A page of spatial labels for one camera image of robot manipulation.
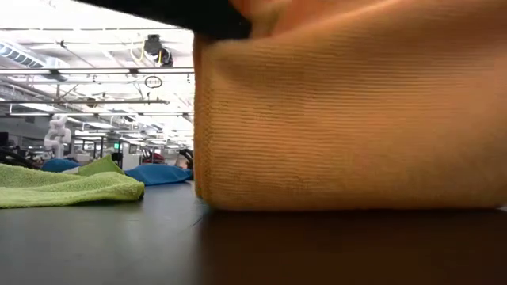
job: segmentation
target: black object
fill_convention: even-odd
[[[148,35],[144,41],[144,51],[155,57],[155,62],[163,67],[172,67],[174,64],[171,52],[162,46],[160,35]]]
[[[15,154],[14,152],[5,148],[0,148],[0,163],[6,165],[21,166],[27,169],[38,169],[38,167],[34,166],[34,164],[32,164],[26,158],[22,157],[19,154]]]
[[[9,133],[6,131],[0,131],[0,146],[9,145]]]
[[[86,106],[90,107],[90,108],[95,108],[98,106],[98,104],[94,104],[92,102],[96,102],[97,99],[95,98],[86,98],[87,101],[90,101],[90,104],[86,104]]]
[[[121,153],[113,153],[111,154],[111,159],[117,163],[117,165],[120,165],[120,162],[124,159],[124,155]]]
[[[228,0],[79,0],[177,25],[217,40],[244,39],[251,24]]]
[[[187,162],[187,169],[193,170],[193,151],[189,149],[183,149],[179,151],[180,155],[183,155],[189,162]]]

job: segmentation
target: orange towel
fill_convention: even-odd
[[[196,185],[212,206],[507,203],[507,0],[243,7],[251,39],[196,38]]]

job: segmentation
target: ceiling pipe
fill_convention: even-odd
[[[107,67],[0,69],[0,75],[194,74],[193,67]]]
[[[151,32],[167,31],[167,30],[182,30],[187,31],[186,28],[173,27],[160,27],[160,28],[79,28],[83,32],[115,32],[115,31],[144,31]],[[37,32],[73,32],[73,28],[0,28],[1,31],[16,32],[16,31],[37,31]]]
[[[166,100],[124,100],[124,101],[87,101],[87,100],[72,100],[72,101],[23,101],[23,100],[11,100],[11,101],[0,101],[0,105],[8,105],[8,104],[73,104],[73,105],[89,105],[89,104],[169,104]]]
[[[168,40],[161,40],[160,43],[168,48],[171,49],[178,49],[178,48],[186,48],[192,43],[183,43],[183,42],[173,42]],[[143,42],[135,42],[133,44],[126,44],[126,43],[98,43],[98,46],[91,47],[90,44],[87,43],[73,43],[73,42],[66,42],[65,45],[68,48],[72,48],[73,50],[92,50],[92,51],[128,51],[132,48],[142,48]],[[31,43],[25,45],[27,48],[31,48],[32,50],[40,50],[40,49],[55,49],[59,48],[59,45],[47,43],[47,42],[40,42],[40,43]]]
[[[30,86],[26,86],[24,84],[21,84],[20,82],[15,82],[14,80],[11,80],[11,79],[8,79],[5,77],[0,76],[0,86],[1,86],[0,94],[3,95],[4,97],[13,98],[12,101],[21,101],[21,100],[18,100],[21,98],[21,99],[23,99],[23,101],[28,102],[26,104],[44,104],[44,105],[57,104],[57,103],[55,103],[55,101],[46,101],[46,102],[51,102],[51,103],[43,103],[44,102],[43,100],[38,99],[38,97],[46,97],[48,99],[54,100],[54,99],[56,99],[56,96],[54,96],[50,93],[46,93],[42,90],[38,90],[38,89],[32,88]],[[74,112],[82,112],[82,110],[80,108],[76,108],[76,107],[69,106],[69,105],[66,105],[65,107],[70,109],[71,111],[74,111]],[[103,120],[98,117],[94,117],[94,118],[95,118],[95,121],[97,121],[97,122],[107,123],[107,120]],[[78,116],[77,119],[84,120],[84,118],[81,116]]]
[[[59,85],[75,85],[75,84],[79,84],[79,85],[85,85],[85,84],[100,84],[100,85],[104,85],[104,84],[144,84],[144,80],[145,78],[141,78],[141,79],[134,79],[134,78],[125,78],[125,80],[123,81],[119,81],[119,80],[115,80],[115,81],[106,81],[106,80],[97,80],[97,79],[90,79],[89,81],[83,81],[83,80],[72,80],[72,81],[65,81],[65,82],[53,82],[53,81],[30,81],[30,85],[54,85],[54,84],[59,84]],[[180,80],[180,81],[177,81],[177,82],[171,82],[170,84],[191,84],[191,83],[188,83],[186,80]]]
[[[54,47],[63,48],[63,50],[65,50],[68,53],[70,53],[71,55],[73,55],[76,59],[81,60],[82,62],[88,64],[92,68],[95,68],[95,66],[92,63],[90,63],[88,60],[82,58],[81,56],[77,55],[75,52],[71,51],[63,40],[60,42],[60,44],[54,44]]]

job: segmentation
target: dark table surface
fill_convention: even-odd
[[[210,211],[190,184],[139,203],[0,210],[0,284],[507,284],[507,212]]]

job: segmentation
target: ceiling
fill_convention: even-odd
[[[148,35],[160,35],[163,47],[173,56],[174,67],[193,67],[193,34],[188,30],[71,0],[4,1],[0,4],[0,44],[26,52],[45,62],[44,68],[158,68],[156,59],[143,52]],[[27,68],[0,56],[0,69]],[[65,81],[40,75],[0,77],[0,98],[58,99],[68,104],[16,105],[16,112],[146,113],[171,116],[70,116],[81,130],[122,130],[125,138],[145,143],[193,144],[194,76],[189,74],[88,74],[66,75]],[[97,101],[96,106],[72,104]],[[100,101],[138,101],[133,104],[101,104]],[[146,104],[143,100],[168,101]],[[7,112],[9,105],[0,105]]]

